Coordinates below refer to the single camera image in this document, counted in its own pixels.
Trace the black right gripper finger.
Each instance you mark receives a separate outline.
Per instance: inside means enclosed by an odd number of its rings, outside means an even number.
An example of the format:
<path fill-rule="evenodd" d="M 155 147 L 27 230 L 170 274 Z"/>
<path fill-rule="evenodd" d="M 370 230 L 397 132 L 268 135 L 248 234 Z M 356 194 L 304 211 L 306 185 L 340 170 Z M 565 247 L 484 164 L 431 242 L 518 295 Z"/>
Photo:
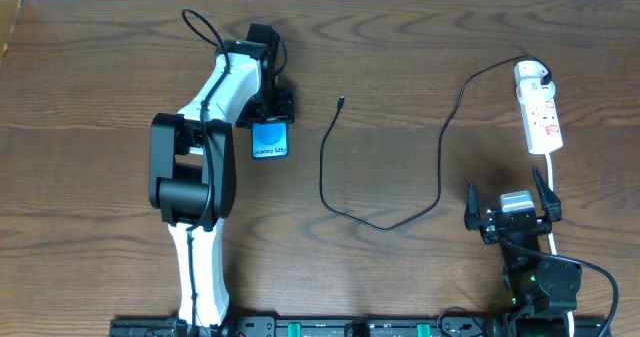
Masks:
<path fill-rule="evenodd" d="M 464 213 L 464 224 L 468 231 L 478 230 L 482 224 L 475 184 L 469 181 L 468 199 Z"/>
<path fill-rule="evenodd" d="M 544 180 L 538 168 L 532 169 L 533 178 L 538 191 L 541 207 L 551 222 L 562 220 L 561 201 Z"/>

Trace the blue Samsung Galaxy smartphone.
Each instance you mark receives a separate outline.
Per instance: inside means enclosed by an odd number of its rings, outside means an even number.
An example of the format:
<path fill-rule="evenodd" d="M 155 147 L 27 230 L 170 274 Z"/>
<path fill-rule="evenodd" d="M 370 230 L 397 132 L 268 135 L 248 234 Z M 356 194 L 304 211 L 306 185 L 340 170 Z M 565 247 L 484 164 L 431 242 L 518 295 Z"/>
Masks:
<path fill-rule="evenodd" d="M 270 159 L 288 155 L 288 130 L 285 123 L 252 126 L 252 155 L 255 159 Z"/>

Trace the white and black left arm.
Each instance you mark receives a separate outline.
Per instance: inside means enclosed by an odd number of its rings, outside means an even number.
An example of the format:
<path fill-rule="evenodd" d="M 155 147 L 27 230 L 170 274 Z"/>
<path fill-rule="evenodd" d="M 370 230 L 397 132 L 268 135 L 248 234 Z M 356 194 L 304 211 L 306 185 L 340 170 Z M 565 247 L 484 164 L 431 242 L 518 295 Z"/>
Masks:
<path fill-rule="evenodd" d="M 233 131 L 248 128 L 257 158 L 288 154 L 294 98 L 279 86 L 276 30 L 250 25 L 243 40 L 217 47 L 215 66 L 195 97 L 151 124 L 149 200 L 176 247 L 181 302 L 178 322 L 190 333 L 223 326 L 230 305 L 222 234 L 237 190 Z"/>

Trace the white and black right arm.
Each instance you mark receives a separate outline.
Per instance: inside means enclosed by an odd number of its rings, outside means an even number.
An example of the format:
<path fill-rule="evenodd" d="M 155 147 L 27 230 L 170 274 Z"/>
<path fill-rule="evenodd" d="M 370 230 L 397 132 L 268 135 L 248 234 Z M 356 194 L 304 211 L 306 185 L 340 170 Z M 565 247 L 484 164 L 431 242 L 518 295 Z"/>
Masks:
<path fill-rule="evenodd" d="M 533 170 L 543 214 L 536 214 L 529 191 L 500 196 L 500 208 L 482 212 L 470 184 L 464 224 L 487 245 L 498 244 L 503 282 L 512 306 L 487 322 L 488 336 L 560 336 L 569 334 L 568 314 L 577 309 L 581 267 L 541 250 L 539 237 L 562 219 L 561 201 L 538 169 Z"/>

